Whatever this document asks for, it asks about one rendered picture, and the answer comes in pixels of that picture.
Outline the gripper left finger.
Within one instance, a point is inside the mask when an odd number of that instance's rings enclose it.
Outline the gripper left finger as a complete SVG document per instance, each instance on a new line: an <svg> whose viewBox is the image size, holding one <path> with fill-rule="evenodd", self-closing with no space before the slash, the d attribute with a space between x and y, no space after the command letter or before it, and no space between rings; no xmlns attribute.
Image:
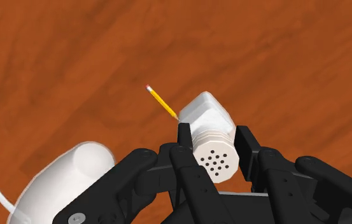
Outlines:
<svg viewBox="0 0 352 224"><path fill-rule="evenodd" d="M161 224L235 224L209 174L192 151L190 126L159 153L138 148L55 215L52 224L132 224L156 194L168 192L173 211Z"/></svg>

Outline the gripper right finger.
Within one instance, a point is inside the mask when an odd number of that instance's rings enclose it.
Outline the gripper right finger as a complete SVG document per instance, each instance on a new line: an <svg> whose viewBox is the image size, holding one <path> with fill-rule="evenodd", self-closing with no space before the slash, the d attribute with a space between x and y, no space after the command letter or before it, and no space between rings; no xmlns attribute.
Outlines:
<svg viewBox="0 0 352 224"><path fill-rule="evenodd" d="M324 161L291 162L260 146L247 126L237 126L234 146L252 191L268 193L275 224L352 224L352 178Z"/></svg>

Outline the white salt shaker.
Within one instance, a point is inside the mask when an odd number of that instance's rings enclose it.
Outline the white salt shaker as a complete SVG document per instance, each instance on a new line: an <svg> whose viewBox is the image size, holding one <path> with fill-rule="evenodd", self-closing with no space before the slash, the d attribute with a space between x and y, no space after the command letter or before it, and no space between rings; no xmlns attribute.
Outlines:
<svg viewBox="0 0 352 224"><path fill-rule="evenodd" d="M212 182L222 183L238 170L234 146L236 125L210 92L202 92L179 113L180 123L190 124L192 151Z"/></svg>

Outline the yellow pencil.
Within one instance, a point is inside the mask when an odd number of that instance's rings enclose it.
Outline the yellow pencil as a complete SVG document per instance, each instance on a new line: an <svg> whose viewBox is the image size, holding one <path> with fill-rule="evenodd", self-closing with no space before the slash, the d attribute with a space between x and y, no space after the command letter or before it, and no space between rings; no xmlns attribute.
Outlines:
<svg viewBox="0 0 352 224"><path fill-rule="evenodd" d="M150 85L146 85L145 89L154 97L154 99L176 120L179 120L177 114L171 109L171 107L161 98L161 96L152 89Z"/></svg>

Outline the white cup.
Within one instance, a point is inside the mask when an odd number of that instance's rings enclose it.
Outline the white cup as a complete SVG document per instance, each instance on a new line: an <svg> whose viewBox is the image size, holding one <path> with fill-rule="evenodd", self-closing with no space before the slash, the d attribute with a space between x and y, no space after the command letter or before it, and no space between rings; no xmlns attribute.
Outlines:
<svg viewBox="0 0 352 224"><path fill-rule="evenodd" d="M77 144L33 177L6 224L52 224L57 213L114 166L114 156L103 144Z"/></svg>

